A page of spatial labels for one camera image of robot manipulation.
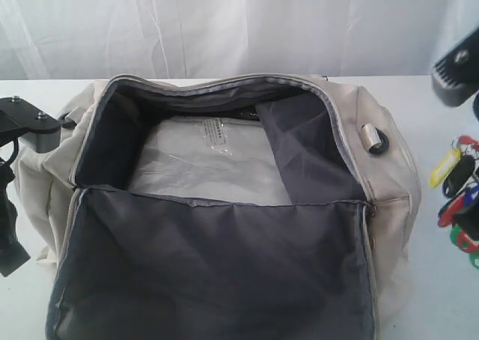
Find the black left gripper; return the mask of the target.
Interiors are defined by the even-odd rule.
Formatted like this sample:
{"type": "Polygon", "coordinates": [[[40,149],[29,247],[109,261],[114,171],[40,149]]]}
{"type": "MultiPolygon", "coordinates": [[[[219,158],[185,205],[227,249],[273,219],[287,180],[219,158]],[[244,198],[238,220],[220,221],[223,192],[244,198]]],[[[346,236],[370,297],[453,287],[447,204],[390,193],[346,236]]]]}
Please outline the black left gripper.
{"type": "Polygon", "coordinates": [[[7,186],[14,174],[6,161],[1,159],[1,263],[3,277],[8,277],[30,260],[30,255],[18,242],[16,235],[17,212],[8,198],[7,186]]]}

